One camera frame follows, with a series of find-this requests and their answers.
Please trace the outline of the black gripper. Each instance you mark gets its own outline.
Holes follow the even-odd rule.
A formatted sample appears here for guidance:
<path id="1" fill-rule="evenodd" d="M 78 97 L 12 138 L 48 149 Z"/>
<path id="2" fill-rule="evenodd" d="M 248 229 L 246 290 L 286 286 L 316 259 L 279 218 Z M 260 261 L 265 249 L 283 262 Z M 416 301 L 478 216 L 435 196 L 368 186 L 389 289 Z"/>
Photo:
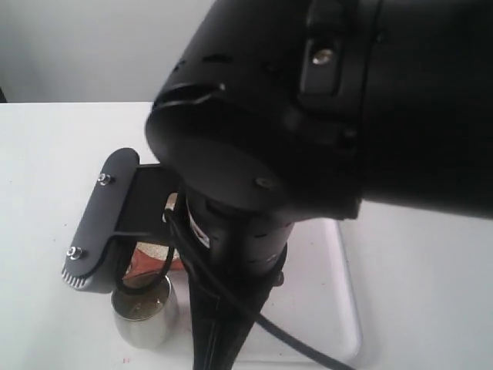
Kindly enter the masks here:
<path id="1" fill-rule="evenodd" d="M 203 262 L 254 314 L 282 271 L 293 224 L 238 210 L 179 190 L 174 207 L 184 240 L 177 248 L 188 274 L 195 369 L 231 369 L 254 320 L 216 288 Z"/>

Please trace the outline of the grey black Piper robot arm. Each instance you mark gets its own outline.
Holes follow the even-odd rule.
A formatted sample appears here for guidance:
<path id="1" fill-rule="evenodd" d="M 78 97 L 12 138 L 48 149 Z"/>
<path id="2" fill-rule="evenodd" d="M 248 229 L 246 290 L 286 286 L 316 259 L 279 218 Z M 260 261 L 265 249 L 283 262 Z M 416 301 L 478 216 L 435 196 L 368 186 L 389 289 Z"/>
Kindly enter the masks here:
<path id="1" fill-rule="evenodd" d="M 492 215 L 490 1 L 216 1 L 146 121 L 182 186 L 193 366 L 229 369 L 295 223 Z"/>

